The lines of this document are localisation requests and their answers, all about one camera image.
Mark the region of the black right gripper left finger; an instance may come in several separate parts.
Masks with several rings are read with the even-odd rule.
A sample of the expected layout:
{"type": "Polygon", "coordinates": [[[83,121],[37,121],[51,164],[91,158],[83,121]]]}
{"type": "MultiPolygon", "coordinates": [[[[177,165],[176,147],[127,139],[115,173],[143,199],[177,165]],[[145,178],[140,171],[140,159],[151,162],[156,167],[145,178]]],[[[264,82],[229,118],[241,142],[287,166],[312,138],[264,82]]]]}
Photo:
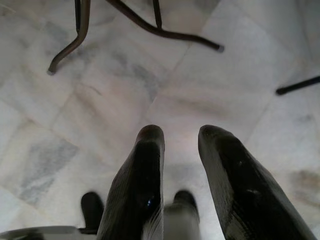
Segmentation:
{"type": "Polygon", "coordinates": [[[162,129],[143,127],[110,186],[98,240],[164,238],[164,154],[162,129]]]}

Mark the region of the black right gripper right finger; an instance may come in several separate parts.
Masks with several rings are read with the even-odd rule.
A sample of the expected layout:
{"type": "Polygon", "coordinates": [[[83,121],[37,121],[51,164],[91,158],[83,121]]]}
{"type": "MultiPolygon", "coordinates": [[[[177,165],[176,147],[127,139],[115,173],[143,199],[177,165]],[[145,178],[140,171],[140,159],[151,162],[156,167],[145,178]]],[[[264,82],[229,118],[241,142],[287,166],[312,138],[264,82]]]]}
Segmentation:
{"type": "Polygon", "coordinates": [[[226,240],[314,240],[271,175],[231,132],[204,125],[198,151],[226,240]]]}

